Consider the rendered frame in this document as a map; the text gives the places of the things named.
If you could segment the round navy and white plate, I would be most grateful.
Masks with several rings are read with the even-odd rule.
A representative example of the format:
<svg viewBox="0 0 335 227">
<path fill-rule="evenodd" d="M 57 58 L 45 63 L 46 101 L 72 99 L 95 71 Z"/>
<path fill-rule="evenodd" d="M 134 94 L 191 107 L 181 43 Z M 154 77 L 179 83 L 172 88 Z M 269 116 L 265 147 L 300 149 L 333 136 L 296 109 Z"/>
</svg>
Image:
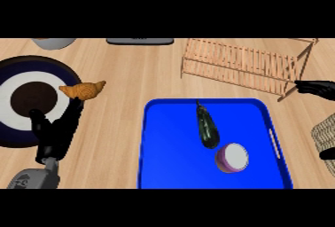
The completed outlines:
<svg viewBox="0 0 335 227">
<path fill-rule="evenodd" d="M 29 55 L 0 60 L 0 146 L 39 144 L 30 109 L 41 109 L 51 121 L 60 119 L 72 103 L 60 87 L 79 83 L 76 71 L 57 59 Z"/>
</svg>

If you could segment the dark grey flat appliance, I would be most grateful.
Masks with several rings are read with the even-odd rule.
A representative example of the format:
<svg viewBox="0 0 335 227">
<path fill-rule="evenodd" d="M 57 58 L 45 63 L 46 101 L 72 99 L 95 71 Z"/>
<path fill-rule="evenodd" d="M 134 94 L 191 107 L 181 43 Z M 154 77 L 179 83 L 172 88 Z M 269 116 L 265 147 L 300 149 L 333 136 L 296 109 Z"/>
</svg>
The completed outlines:
<svg viewBox="0 0 335 227">
<path fill-rule="evenodd" d="M 107 42 L 117 45 L 170 45 L 175 38 L 107 38 Z"/>
</svg>

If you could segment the dark green eggplant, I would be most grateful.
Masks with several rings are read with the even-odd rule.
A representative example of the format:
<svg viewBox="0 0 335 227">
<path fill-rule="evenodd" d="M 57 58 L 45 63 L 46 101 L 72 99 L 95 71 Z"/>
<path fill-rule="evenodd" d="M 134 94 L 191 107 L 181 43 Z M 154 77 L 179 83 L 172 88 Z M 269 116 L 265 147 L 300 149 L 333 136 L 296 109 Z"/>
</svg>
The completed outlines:
<svg viewBox="0 0 335 227">
<path fill-rule="evenodd" d="M 221 143 L 221 135 L 213 117 L 201 103 L 197 103 L 197 118 L 203 145 L 209 149 L 215 149 Z"/>
</svg>

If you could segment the wooden tiered shelf rack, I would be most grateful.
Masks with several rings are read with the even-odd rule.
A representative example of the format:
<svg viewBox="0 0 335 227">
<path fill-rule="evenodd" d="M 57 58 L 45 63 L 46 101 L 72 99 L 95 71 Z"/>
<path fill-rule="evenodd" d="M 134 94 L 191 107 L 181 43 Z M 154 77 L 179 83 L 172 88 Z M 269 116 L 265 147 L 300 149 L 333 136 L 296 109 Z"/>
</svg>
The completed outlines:
<svg viewBox="0 0 335 227">
<path fill-rule="evenodd" d="M 306 63 L 319 39 L 296 38 L 308 47 L 297 57 L 204 38 L 190 38 L 181 74 L 191 74 L 278 95 L 283 101 L 296 91 Z"/>
</svg>

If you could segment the purple can with pale end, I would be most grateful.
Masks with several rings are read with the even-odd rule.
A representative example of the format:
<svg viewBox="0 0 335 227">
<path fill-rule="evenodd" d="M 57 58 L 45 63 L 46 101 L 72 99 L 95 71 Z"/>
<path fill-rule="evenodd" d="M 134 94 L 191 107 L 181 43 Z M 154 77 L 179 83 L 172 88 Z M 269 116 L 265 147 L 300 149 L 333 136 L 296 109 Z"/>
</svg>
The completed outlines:
<svg viewBox="0 0 335 227">
<path fill-rule="evenodd" d="M 215 156 L 219 169 L 226 173 L 238 173 L 249 166 L 249 151 L 238 143 L 231 143 L 222 147 Z"/>
</svg>

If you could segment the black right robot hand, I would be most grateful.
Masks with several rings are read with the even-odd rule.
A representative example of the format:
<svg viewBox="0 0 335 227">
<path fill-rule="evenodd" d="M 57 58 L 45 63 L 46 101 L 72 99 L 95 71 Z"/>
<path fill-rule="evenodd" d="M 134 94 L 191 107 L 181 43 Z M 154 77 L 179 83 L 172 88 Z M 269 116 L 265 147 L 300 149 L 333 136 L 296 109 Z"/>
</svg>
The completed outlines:
<svg viewBox="0 0 335 227">
<path fill-rule="evenodd" d="M 300 93 L 317 95 L 327 100 L 335 101 L 335 82 L 334 81 L 296 81 Z"/>
</svg>

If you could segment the woven wicker basket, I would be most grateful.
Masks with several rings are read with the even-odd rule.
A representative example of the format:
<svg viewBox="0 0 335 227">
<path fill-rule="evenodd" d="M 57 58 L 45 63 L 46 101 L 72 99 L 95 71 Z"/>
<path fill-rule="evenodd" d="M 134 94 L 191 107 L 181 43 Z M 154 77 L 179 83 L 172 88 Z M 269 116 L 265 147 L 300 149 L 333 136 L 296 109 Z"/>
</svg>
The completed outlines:
<svg viewBox="0 0 335 227">
<path fill-rule="evenodd" d="M 335 113 L 315 126 L 312 129 L 312 137 L 319 152 L 335 147 Z M 335 160 L 325 160 L 325 164 L 335 177 Z"/>
</svg>

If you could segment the grey rounded pot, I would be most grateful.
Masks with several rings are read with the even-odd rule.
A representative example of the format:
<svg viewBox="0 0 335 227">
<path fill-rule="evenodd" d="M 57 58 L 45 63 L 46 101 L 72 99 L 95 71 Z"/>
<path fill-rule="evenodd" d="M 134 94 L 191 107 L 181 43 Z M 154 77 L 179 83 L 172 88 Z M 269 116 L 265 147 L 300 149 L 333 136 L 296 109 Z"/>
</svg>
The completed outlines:
<svg viewBox="0 0 335 227">
<path fill-rule="evenodd" d="M 61 50 L 76 41 L 74 38 L 33 38 L 33 42 L 45 49 L 45 50 Z"/>
</svg>

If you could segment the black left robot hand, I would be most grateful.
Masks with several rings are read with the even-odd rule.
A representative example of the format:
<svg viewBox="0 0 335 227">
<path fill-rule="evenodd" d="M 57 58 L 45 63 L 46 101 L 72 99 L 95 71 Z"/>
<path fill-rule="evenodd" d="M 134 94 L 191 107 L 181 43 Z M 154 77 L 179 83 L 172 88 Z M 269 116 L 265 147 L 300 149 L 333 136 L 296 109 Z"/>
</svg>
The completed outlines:
<svg viewBox="0 0 335 227">
<path fill-rule="evenodd" d="M 49 158 L 61 160 L 69 152 L 85 109 L 85 102 L 76 98 L 64 111 L 63 117 L 49 121 L 39 109 L 30 110 L 32 130 L 39 139 L 36 161 L 46 163 Z"/>
</svg>

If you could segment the golden brown croissant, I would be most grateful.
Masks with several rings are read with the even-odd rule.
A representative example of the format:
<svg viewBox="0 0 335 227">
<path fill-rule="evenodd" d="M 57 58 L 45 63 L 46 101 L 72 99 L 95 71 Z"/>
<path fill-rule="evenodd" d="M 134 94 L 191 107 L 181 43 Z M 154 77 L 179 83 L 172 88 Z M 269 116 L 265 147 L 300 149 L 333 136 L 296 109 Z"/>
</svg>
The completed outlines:
<svg viewBox="0 0 335 227">
<path fill-rule="evenodd" d="M 101 82 L 83 82 L 74 86 L 61 86 L 60 90 L 70 98 L 79 98 L 86 101 L 95 98 L 107 85 L 105 81 Z"/>
</svg>

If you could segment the blue plastic tray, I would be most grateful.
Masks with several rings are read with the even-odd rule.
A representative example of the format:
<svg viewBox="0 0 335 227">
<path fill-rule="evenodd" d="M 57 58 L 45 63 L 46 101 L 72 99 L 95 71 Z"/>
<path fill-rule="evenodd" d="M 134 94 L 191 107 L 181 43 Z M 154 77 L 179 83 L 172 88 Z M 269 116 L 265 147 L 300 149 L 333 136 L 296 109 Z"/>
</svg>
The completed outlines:
<svg viewBox="0 0 335 227">
<path fill-rule="evenodd" d="M 249 165 L 226 173 L 216 149 L 203 145 L 197 106 L 219 129 L 221 143 L 247 149 Z M 268 106 L 256 98 L 159 98 L 145 106 L 138 187 L 291 189 L 294 187 Z"/>
</svg>

